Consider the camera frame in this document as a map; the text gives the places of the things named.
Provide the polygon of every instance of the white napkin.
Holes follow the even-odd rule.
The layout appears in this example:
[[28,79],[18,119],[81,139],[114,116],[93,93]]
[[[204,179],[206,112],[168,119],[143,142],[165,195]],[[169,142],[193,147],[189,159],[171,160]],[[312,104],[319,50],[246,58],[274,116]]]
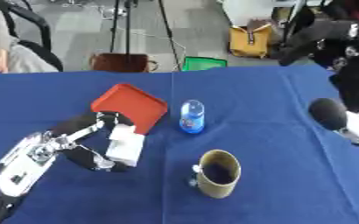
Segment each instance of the white napkin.
[[122,162],[128,166],[137,166],[137,161],[143,149],[145,136],[135,134],[135,126],[118,124],[109,139],[111,144],[106,156],[114,162]]

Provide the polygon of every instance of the cup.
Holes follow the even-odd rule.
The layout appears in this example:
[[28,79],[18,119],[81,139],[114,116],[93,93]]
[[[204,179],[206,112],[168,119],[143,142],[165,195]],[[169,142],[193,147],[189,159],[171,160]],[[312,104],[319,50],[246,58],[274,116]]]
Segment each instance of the cup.
[[210,150],[194,165],[197,186],[215,199],[228,197],[241,177],[241,165],[236,157],[225,150]]

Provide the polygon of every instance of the yellow bag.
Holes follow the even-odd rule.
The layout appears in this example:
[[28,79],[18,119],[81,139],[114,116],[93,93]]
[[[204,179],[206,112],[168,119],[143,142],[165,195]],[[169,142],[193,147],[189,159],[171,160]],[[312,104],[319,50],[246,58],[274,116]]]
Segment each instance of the yellow bag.
[[243,28],[230,28],[230,51],[238,57],[263,58],[268,53],[268,41],[272,33],[270,24],[266,24],[253,31],[254,39]]

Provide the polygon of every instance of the tripod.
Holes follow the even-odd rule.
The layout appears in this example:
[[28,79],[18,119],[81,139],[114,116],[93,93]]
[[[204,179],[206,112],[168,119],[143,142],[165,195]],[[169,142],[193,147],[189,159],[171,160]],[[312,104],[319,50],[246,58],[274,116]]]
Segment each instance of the tripod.
[[[113,26],[111,28],[111,44],[110,44],[110,52],[114,51],[114,43],[116,40],[116,28],[118,22],[118,10],[120,6],[121,0],[116,0],[115,11],[114,11],[114,19]],[[128,11],[128,16],[126,17],[126,57],[128,65],[130,64],[130,17],[131,17],[131,8],[132,4],[135,6],[138,5],[138,0],[125,0],[125,9]],[[170,29],[169,23],[167,21],[167,15],[165,13],[165,6],[163,4],[163,0],[158,0],[159,9],[162,14],[163,22],[165,24],[165,30],[167,33],[167,37],[170,41],[170,46],[172,48],[172,53],[174,55],[175,63],[177,65],[178,70],[180,71],[180,60],[177,54],[177,50],[175,49],[174,41],[172,39],[172,29]]]

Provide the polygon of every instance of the small plastic bottle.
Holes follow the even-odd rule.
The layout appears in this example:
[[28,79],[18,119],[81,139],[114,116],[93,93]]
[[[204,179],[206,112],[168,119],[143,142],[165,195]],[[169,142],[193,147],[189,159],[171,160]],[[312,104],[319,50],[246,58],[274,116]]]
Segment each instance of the small plastic bottle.
[[204,105],[196,100],[184,102],[179,126],[187,133],[200,133],[204,129]]

